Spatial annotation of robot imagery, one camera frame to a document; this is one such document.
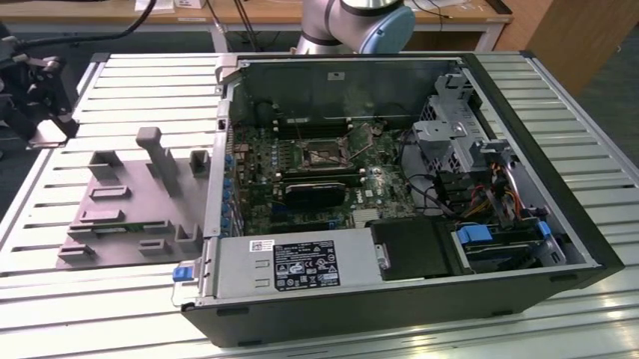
wooden table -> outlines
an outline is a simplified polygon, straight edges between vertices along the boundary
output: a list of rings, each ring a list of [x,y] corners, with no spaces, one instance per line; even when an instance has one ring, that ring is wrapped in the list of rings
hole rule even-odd
[[[13,33],[118,32],[139,16],[133,6],[133,0],[23,1],[0,4],[0,21]],[[221,36],[221,43],[225,46],[224,36],[217,34],[210,10],[206,7],[201,9],[175,7],[174,13],[153,14],[137,30],[208,32],[213,43]]]
[[[244,31],[232,0],[210,0],[212,8],[226,31]],[[254,31],[298,31],[301,22],[301,0],[248,0],[244,2]],[[510,15],[497,14],[484,0],[442,7],[442,19],[418,11],[414,31],[476,31],[481,33],[476,50],[489,51],[497,41]],[[0,20],[13,32],[110,32],[138,17],[133,11],[133,0],[103,2],[27,1],[0,4]],[[151,15],[138,31],[205,31],[212,35],[217,52],[226,52],[224,34],[212,20],[208,7],[202,9],[175,8],[175,13]]]

motherboard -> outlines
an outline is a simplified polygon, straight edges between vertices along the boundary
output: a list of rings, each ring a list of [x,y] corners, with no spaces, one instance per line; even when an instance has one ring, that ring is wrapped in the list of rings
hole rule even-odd
[[[402,131],[374,120],[348,122],[310,130],[297,123],[236,127],[244,235],[356,228],[414,214],[396,163]]]

white label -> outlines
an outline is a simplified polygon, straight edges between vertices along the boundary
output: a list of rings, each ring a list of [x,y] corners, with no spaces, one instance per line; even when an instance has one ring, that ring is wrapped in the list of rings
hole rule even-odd
[[[250,241],[248,243],[248,250],[250,252],[269,252],[272,251],[272,246],[276,243],[272,239],[266,239],[262,241]]]
[[[345,78],[345,73],[328,73],[328,81],[342,81]]]
[[[204,17],[178,17],[177,21],[185,22],[205,22],[206,19]]]

sticker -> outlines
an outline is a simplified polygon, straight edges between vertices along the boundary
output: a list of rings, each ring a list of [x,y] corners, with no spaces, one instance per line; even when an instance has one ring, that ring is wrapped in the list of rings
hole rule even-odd
[[[345,78],[345,73],[328,73],[328,81],[342,81]]]
[[[272,251],[272,246],[276,243],[272,239],[266,239],[262,241],[250,241],[248,243],[248,250],[250,252],[269,252]]]
[[[280,292],[338,286],[333,241],[276,245],[272,256]]]
[[[206,19],[204,17],[178,17],[177,21],[186,21],[186,22],[205,22]]]

floor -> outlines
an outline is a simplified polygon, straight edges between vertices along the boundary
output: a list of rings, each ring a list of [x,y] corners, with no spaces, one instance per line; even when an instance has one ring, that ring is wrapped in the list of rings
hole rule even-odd
[[[50,36],[31,34],[19,36]],[[258,43],[264,51],[288,51],[294,46],[298,34],[293,32],[258,34]],[[229,46],[236,52],[250,52],[248,41],[238,35],[229,35]],[[210,52],[210,40],[206,34],[131,34],[125,40],[109,43],[87,43],[79,46],[51,46],[31,52],[33,57],[57,55],[69,61],[69,71],[77,81],[95,52],[153,53],[153,52]],[[589,86],[577,97],[590,117],[605,130],[625,155],[639,165],[639,27],[636,27],[620,46],[620,51],[594,76]],[[0,218],[10,205],[21,181],[37,156],[26,151],[23,143],[15,139],[6,128],[0,128]]]

